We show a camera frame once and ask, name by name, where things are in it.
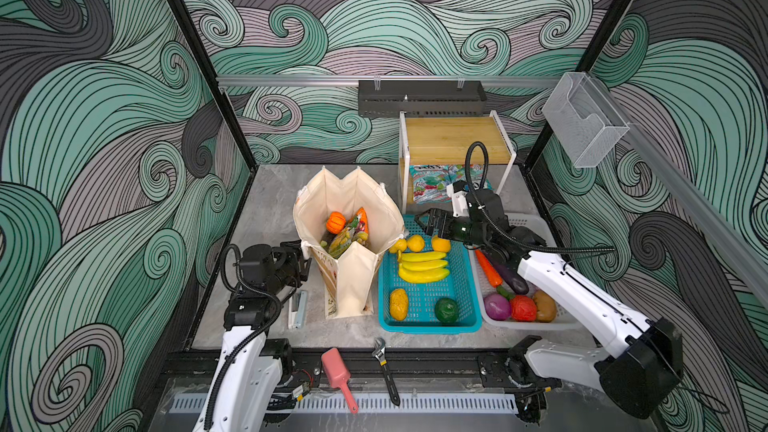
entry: wooden shelf top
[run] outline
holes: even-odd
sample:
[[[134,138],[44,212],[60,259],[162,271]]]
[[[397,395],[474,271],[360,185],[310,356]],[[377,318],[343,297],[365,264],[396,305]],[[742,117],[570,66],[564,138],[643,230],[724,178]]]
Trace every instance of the wooden shelf top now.
[[[463,164],[467,149],[479,140],[488,149],[488,163],[509,163],[506,142],[491,117],[406,119],[412,165]],[[482,164],[482,150],[475,149],[472,163]]]

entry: wall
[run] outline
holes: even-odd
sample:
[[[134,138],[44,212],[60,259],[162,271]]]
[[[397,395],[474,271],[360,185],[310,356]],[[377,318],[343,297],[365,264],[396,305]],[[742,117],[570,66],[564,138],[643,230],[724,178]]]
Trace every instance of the wall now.
[[[3,428],[135,430],[248,171],[165,0],[0,16]]]
[[[768,263],[768,0],[634,0],[594,69],[667,157]],[[627,142],[574,169],[556,139],[534,177],[565,241],[617,257],[577,267],[614,296],[684,333],[687,387],[723,400],[714,414],[677,390],[672,430],[768,424],[768,312],[710,246],[683,204]]]
[[[531,75],[576,67],[610,0],[185,0],[219,74]],[[549,91],[488,90],[525,158]],[[356,89],[229,90],[259,162],[394,162]]]

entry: brown potato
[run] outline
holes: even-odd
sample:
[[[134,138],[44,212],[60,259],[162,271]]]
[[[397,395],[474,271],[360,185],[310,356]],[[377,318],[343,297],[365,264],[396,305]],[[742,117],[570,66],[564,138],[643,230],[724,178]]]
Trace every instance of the brown potato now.
[[[539,322],[552,322],[558,316],[558,306],[554,299],[544,291],[536,291],[533,294],[533,302],[536,303],[536,320]]]

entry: eggplant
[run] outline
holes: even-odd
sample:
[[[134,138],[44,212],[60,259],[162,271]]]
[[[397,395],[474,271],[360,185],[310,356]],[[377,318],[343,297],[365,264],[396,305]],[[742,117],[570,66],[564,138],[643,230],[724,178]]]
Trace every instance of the eggplant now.
[[[502,276],[504,282],[506,282],[516,294],[526,295],[528,293],[528,283],[523,277],[520,277],[520,274],[518,274],[517,271],[510,270],[506,265],[499,264],[490,257],[488,257],[488,261],[496,269],[496,272]]]

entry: pink scoop handle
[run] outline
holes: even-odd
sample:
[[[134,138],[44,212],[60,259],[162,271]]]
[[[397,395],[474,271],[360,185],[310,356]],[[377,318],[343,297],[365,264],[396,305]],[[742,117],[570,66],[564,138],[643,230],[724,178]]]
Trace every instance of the pink scoop handle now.
[[[340,389],[341,393],[344,394],[346,404],[350,406],[350,412],[357,414],[357,402],[355,402],[355,398],[352,397],[352,392],[350,392],[350,388],[347,387],[346,382],[342,382]]]

